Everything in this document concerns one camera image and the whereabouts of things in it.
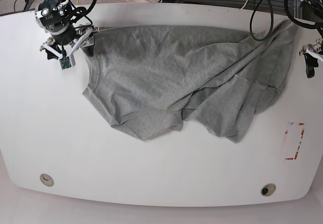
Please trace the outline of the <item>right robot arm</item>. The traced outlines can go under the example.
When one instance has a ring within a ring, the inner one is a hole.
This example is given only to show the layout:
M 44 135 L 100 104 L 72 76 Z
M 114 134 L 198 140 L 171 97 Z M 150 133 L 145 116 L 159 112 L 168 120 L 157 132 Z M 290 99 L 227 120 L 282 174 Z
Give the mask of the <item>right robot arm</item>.
M 50 34 L 40 46 L 47 58 L 59 61 L 61 69 L 75 66 L 74 52 L 78 48 L 93 51 L 94 34 L 99 28 L 93 26 L 88 14 L 93 10 L 97 0 L 92 0 L 89 8 L 76 7 L 72 0 L 44 0 L 35 9 L 37 24 Z

